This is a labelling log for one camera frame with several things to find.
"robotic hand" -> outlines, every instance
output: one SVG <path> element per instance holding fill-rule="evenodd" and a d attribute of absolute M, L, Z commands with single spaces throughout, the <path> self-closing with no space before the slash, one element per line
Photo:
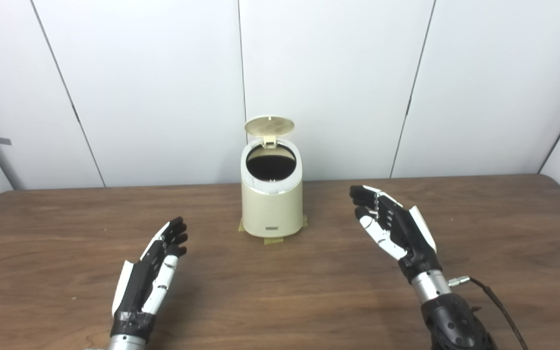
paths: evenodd
<path fill-rule="evenodd" d="M 358 206 L 355 214 L 362 227 L 398 261 L 414 287 L 431 332 L 431 349 L 498 350 L 474 310 L 451 291 L 451 286 L 469 277 L 446 281 L 436 256 L 436 242 L 418 208 L 406 210 L 393 197 L 369 186 L 351 186 L 350 196 Z"/>
<path fill-rule="evenodd" d="M 187 241 L 185 230 L 182 217 L 166 223 L 151 239 L 140 261 L 124 262 L 111 307 L 114 324 L 109 350 L 146 347 L 178 258 L 187 253 L 187 248 L 178 246 Z"/>

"silver metal wrist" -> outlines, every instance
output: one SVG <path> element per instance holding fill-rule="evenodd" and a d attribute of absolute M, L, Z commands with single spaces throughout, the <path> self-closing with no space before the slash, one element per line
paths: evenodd
<path fill-rule="evenodd" d="M 144 350 L 146 341 L 140 337 L 116 334 L 111 337 L 107 350 Z"/>
<path fill-rule="evenodd" d="M 429 270 L 418 274 L 412 279 L 412 286 L 421 304 L 436 299 L 442 294 L 451 293 L 449 283 L 440 270 Z"/>

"white finger segment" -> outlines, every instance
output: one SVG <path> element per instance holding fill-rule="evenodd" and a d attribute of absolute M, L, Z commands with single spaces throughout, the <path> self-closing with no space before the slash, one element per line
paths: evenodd
<path fill-rule="evenodd" d="M 371 236 L 371 238 L 380 246 L 380 248 L 382 248 L 391 257 L 399 260 L 407 255 L 407 250 L 401 248 L 390 239 L 390 231 L 384 230 L 372 217 L 361 217 L 360 224 L 367 231 L 369 236 Z"/>
<path fill-rule="evenodd" d="M 157 278 L 153 281 L 153 291 L 148 297 L 146 303 L 144 303 L 142 312 L 157 315 L 157 311 L 159 310 L 165 294 L 167 294 L 167 290 L 170 287 L 172 278 L 174 277 L 177 263 L 178 257 L 175 255 L 168 255 L 165 257 L 164 262 L 161 264 L 161 268 L 159 269 Z"/>
<path fill-rule="evenodd" d="M 116 286 L 116 293 L 114 294 L 114 301 L 111 303 L 111 316 L 116 314 L 116 310 L 120 303 L 123 301 L 124 291 L 126 291 L 126 286 L 129 284 L 129 279 L 131 278 L 131 271 L 133 271 L 133 263 L 129 261 L 124 261 L 122 265 L 122 271 L 120 271 L 120 277 L 118 278 L 118 285 Z"/>

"wood grain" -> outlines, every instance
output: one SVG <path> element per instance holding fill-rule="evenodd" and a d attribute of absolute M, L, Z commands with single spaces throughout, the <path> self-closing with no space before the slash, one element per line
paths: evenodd
<path fill-rule="evenodd" d="M 447 277 L 491 286 L 532 350 L 560 349 L 560 187 L 542 175 L 307 182 L 309 226 L 282 244 L 237 232 L 238 184 L 0 195 L 0 350 L 106 347 L 124 259 L 189 225 L 150 350 L 427 350 L 396 263 L 359 228 L 350 184 L 420 207 Z M 519 349 L 478 288 L 457 291 Z"/>

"cream trash can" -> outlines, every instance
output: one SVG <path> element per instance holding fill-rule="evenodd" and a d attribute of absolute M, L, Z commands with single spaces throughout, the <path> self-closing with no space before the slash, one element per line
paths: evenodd
<path fill-rule="evenodd" d="M 283 117 L 258 117 L 245 124 L 259 139 L 242 152 L 242 215 L 247 233 L 263 238 L 297 233 L 302 210 L 302 157 L 292 142 L 280 139 L 293 130 Z"/>

